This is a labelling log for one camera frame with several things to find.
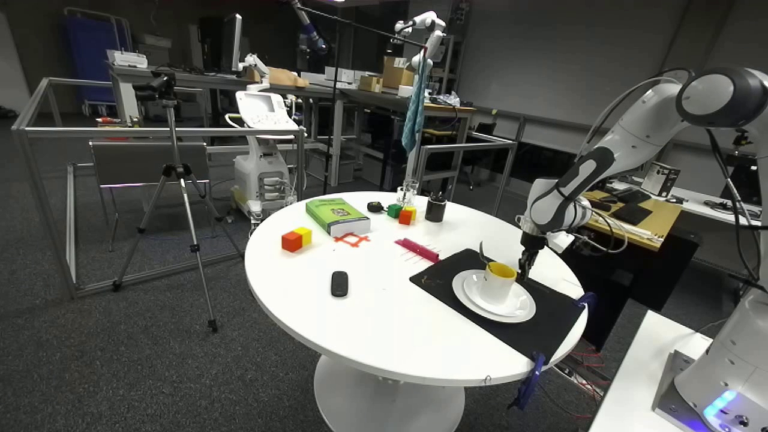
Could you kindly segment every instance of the black mat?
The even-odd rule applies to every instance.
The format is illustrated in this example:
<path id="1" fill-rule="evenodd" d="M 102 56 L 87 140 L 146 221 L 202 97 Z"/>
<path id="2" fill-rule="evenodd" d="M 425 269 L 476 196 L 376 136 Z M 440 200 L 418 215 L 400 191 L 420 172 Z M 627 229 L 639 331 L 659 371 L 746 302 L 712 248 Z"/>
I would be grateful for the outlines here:
<path id="1" fill-rule="evenodd" d="M 478 326 L 483 326 L 486 332 L 497 336 L 506 346 L 516 347 L 525 358 L 534 359 L 537 352 L 542 352 L 546 359 L 558 347 L 558 342 L 569 336 L 572 326 L 578 318 L 580 307 L 574 296 L 566 296 L 556 290 L 550 290 L 546 284 L 527 278 L 521 280 L 521 284 L 533 295 L 534 299 L 534 317 L 522 324 L 498 324 L 492 318 L 484 318 L 468 310 L 452 288 L 452 280 L 456 274 L 466 269 L 484 269 L 484 257 L 476 248 L 461 248 L 425 271 L 416 274 L 410 280 L 428 293 L 431 293 L 437 299 L 456 310 L 458 314 L 468 317 Z"/>

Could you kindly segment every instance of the robotic arm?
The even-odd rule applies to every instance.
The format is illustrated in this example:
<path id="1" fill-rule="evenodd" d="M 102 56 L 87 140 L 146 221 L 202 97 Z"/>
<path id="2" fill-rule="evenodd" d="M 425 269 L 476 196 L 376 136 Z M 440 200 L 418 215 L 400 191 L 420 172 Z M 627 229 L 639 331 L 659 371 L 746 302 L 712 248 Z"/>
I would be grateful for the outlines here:
<path id="1" fill-rule="evenodd" d="M 768 206 L 768 77 L 756 70 L 710 70 L 688 80 L 664 79 L 646 91 L 620 122 L 564 176 L 534 180 L 521 218 L 521 276 L 527 276 L 545 235 L 574 229 L 590 218 L 580 196 L 603 176 L 650 160 L 680 128 L 731 127 L 758 143 L 760 196 Z M 760 238 L 760 284 L 768 280 L 768 238 Z M 675 376 L 670 385 L 676 418 L 692 428 L 765 428 L 768 426 L 768 293 L 752 288 L 707 352 Z"/>
<path id="2" fill-rule="evenodd" d="M 425 59 L 428 61 L 434 59 L 434 53 L 437 53 L 441 38 L 446 35 L 444 34 L 446 23 L 431 10 L 418 14 L 418 16 L 408 19 L 408 22 L 400 19 L 400 22 L 394 23 L 395 35 L 400 35 L 400 38 L 410 35 L 418 28 L 430 28 L 430 25 L 431 25 L 431 34 L 430 34 L 425 47 L 418 55 L 410 56 L 410 61 L 408 61 L 410 70 L 420 70 Z"/>

